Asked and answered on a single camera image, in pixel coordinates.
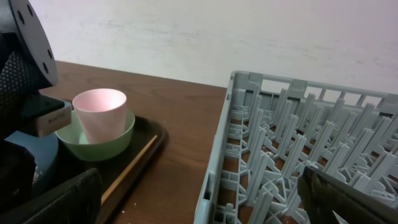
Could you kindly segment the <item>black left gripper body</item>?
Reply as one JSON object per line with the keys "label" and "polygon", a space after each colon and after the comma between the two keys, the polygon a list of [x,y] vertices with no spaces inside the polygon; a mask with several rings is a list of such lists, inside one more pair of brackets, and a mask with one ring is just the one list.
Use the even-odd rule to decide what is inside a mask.
{"label": "black left gripper body", "polygon": [[64,107],[40,91],[58,83],[49,40],[28,0],[1,0],[1,139],[34,136],[34,121]]}

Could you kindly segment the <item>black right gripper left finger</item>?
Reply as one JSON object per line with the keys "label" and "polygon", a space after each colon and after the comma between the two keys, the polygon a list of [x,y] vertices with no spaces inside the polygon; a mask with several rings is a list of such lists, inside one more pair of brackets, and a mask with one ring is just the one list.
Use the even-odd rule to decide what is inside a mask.
{"label": "black right gripper left finger", "polygon": [[102,180],[88,169],[41,196],[1,214],[1,224],[95,223],[101,208]]}

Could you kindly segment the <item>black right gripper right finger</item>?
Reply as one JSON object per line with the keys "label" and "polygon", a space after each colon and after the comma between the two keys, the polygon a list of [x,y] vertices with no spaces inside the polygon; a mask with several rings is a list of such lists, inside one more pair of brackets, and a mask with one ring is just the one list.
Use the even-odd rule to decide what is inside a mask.
{"label": "black right gripper right finger", "polygon": [[311,224],[397,223],[397,210],[342,183],[312,166],[306,166],[297,181],[297,192]]}

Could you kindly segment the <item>dark blue plate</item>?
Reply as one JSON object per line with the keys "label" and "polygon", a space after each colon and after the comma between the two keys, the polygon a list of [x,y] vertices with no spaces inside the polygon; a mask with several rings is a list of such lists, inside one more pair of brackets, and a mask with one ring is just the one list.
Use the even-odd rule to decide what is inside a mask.
{"label": "dark blue plate", "polygon": [[38,197],[49,187],[55,173],[58,154],[58,137],[55,133],[39,138],[16,131],[7,141],[25,147],[33,156],[36,163],[32,184],[32,197]]}

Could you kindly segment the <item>mint green bowl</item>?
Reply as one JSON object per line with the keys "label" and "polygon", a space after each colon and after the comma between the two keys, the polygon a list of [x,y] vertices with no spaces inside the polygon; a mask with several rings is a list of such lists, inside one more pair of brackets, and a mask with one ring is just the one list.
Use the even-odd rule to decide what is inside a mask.
{"label": "mint green bowl", "polygon": [[88,142],[77,113],[72,111],[72,123],[59,129],[56,135],[65,147],[78,159],[87,162],[98,162],[111,159],[122,153],[130,144],[136,117],[126,110],[125,131],[116,139],[91,144]]}

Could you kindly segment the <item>pink cup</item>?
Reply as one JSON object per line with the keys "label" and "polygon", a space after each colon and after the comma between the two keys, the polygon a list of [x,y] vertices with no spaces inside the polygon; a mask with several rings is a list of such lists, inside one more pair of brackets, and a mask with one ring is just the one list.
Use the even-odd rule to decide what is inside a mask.
{"label": "pink cup", "polygon": [[125,132],[127,96],[115,89],[84,91],[72,100],[83,132],[90,144],[118,138]]}

